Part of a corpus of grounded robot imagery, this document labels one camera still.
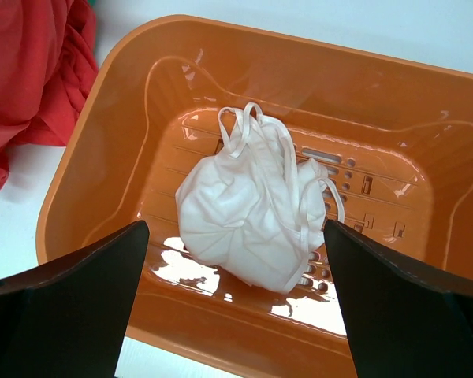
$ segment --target white face mask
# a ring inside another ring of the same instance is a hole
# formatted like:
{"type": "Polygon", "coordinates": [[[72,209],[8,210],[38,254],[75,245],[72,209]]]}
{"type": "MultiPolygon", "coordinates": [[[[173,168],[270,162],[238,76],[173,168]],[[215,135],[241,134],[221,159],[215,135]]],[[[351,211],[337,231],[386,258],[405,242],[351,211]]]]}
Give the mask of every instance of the white face mask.
{"type": "Polygon", "coordinates": [[[287,293],[324,243],[322,193],[330,189],[343,222],[340,195],[316,160],[296,165],[287,128],[257,104],[221,109],[219,127],[224,148],[202,159],[175,195],[181,238],[198,262],[287,293]],[[225,111],[236,116],[231,136],[221,122],[225,111]]]}

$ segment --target ventilation slot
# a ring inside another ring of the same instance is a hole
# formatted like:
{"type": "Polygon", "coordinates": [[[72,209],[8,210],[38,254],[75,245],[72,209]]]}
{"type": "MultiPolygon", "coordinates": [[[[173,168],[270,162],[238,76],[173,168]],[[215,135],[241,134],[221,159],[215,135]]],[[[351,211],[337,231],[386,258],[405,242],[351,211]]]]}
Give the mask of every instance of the ventilation slot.
{"type": "Polygon", "coordinates": [[[310,278],[307,278],[307,277],[301,277],[298,284],[303,287],[312,287],[312,285],[314,284],[314,281],[312,281],[310,278]]]}
{"type": "Polygon", "coordinates": [[[325,161],[326,163],[340,164],[341,157],[337,155],[328,154],[327,152],[311,150],[309,148],[303,148],[301,153],[309,158],[314,158],[315,160],[325,161]]]}
{"type": "Polygon", "coordinates": [[[403,238],[404,237],[404,223],[396,222],[394,225],[394,237],[403,238]]]}
{"type": "Polygon", "coordinates": [[[368,195],[371,192],[371,185],[373,184],[373,177],[365,176],[363,181],[363,194],[368,195]]]}
{"type": "Polygon", "coordinates": [[[336,176],[340,171],[334,167],[327,167],[328,168],[328,175],[336,176]]]}

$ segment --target red cloth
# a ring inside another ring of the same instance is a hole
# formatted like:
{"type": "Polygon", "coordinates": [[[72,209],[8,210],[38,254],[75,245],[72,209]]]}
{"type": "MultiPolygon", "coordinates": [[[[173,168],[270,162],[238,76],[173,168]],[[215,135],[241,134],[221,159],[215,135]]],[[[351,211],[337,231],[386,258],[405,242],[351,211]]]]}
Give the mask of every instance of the red cloth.
{"type": "Polygon", "coordinates": [[[5,147],[69,141],[98,67],[88,0],[0,0],[0,188],[5,147]]]}

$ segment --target crumpled white mask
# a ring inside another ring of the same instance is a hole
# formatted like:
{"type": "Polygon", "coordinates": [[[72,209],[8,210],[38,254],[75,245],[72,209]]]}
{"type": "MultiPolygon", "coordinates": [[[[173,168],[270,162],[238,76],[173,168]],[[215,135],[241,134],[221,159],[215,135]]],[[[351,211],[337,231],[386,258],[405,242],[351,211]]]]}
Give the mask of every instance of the crumpled white mask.
{"type": "Polygon", "coordinates": [[[202,159],[175,195],[181,238],[199,263],[288,293],[309,253],[324,243],[322,193],[330,189],[343,222],[340,195],[325,166],[314,159],[296,164],[287,128],[254,102],[243,111],[221,109],[219,127],[224,147],[202,159]],[[236,115],[231,136],[221,122],[226,111],[236,115]]]}

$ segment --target rectangular slot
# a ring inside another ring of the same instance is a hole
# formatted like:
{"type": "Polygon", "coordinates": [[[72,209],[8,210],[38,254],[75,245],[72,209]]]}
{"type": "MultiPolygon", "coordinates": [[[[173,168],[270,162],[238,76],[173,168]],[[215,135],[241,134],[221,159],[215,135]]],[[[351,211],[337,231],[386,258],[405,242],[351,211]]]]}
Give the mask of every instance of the rectangular slot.
{"type": "Polygon", "coordinates": [[[340,164],[341,157],[337,155],[328,154],[327,152],[311,150],[309,148],[303,148],[301,153],[309,158],[314,158],[315,160],[325,161],[327,163],[340,164]]]}
{"type": "Polygon", "coordinates": [[[395,238],[403,238],[404,237],[404,223],[396,222],[394,225],[394,234],[395,238]]]}
{"type": "Polygon", "coordinates": [[[336,176],[340,171],[338,171],[337,168],[334,167],[327,167],[328,168],[328,175],[330,176],[336,176]]]}
{"type": "Polygon", "coordinates": [[[364,227],[373,228],[373,222],[375,217],[371,214],[364,214],[364,227]]]}
{"type": "Polygon", "coordinates": [[[363,181],[363,194],[368,195],[371,192],[371,184],[373,183],[373,177],[365,176],[363,181]]]}

